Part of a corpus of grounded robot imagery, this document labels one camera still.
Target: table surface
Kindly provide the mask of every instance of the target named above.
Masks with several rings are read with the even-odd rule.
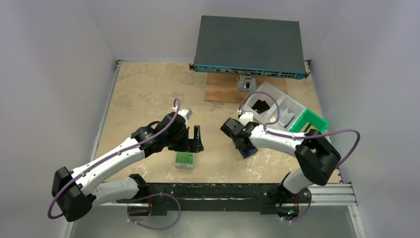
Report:
[[[310,76],[287,79],[286,84],[289,96],[322,116]],[[127,166],[108,181],[140,174],[148,182],[280,182],[298,168],[296,158],[263,148],[243,159],[219,130],[229,117],[237,118],[238,104],[205,102],[205,88],[206,74],[191,72],[187,63],[123,62],[96,157],[118,146],[137,128],[161,120],[172,111],[176,97],[181,100],[181,108],[193,111],[189,125],[201,126],[204,151],[197,154],[193,170],[176,168],[176,152],[164,149]],[[339,182],[336,173],[329,182]]]

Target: wooden stand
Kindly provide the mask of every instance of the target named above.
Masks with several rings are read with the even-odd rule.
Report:
[[[217,103],[240,103],[248,93],[238,92],[237,78],[238,75],[235,74],[207,73],[206,95],[204,100],[206,102]],[[259,76],[253,76],[253,78],[256,80],[257,88],[264,81],[268,81],[274,87],[287,93],[286,79],[284,78]]]

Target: blue object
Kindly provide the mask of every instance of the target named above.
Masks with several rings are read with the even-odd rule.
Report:
[[[256,152],[258,152],[258,149],[252,149],[252,150],[244,150],[244,149],[238,149],[239,152],[241,152],[241,155],[244,157],[244,159],[250,157],[251,155],[254,155]]]

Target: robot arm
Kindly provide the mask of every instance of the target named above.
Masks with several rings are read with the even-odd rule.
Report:
[[[157,134],[168,125],[174,115],[175,113],[167,114],[162,121],[154,121],[147,126],[138,128],[124,142],[94,161],[74,168],[71,171],[66,167],[58,169],[54,174],[52,185],[53,197],[69,181],[81,175],[57,199],[57,204],[66,220],[69,222],[75,221],[98,205],[121,199],[131,199],[138,193],[141,193],[142,189],[145,189],[144,185],[146,183],[139,175],[130,175],[120,181],[104,182],[124,167],[140,161],[153,153],[158,153],[164,147],[178,152],[198,153],[203,151],[200,127],[198,125],[194,126],[194,138],[188,138],[188,119],[192,115],[190,109],[180,110],[166,131],[150,139],[151,136]],[[136,146],[139,142],[145,140],[148,141],[140,147]],[[120,151],[130,146],[133,148],[124,152]],[[100,162],[101,159],[114,153],[117,155],[102,163]]]
[[[296,157],[300,168],[286,175],[279,186],[279,189],[285,189],[291,194],[296,194],[312,184],[326,185],[341,159],[337,150],[324,137],[304,140],[289,139],[267,134],[263,125],[256,122],[243,125],[232,118],[229,118],[220,130],[233,140],[242,155],[262,147]],[[311,130],[309,133],[273,131],[293,137],[320,134],[317,130]]]

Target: green box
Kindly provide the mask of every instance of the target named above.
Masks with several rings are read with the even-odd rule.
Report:
[[[175,158],[175,167],[179,169],[193,169],[195,156],[196,153],[177,152]]]
[[[290,132],[308,132],[309,129],[317,129],[324,133],[329,123],[309,109],[306,109],[294,123]]]

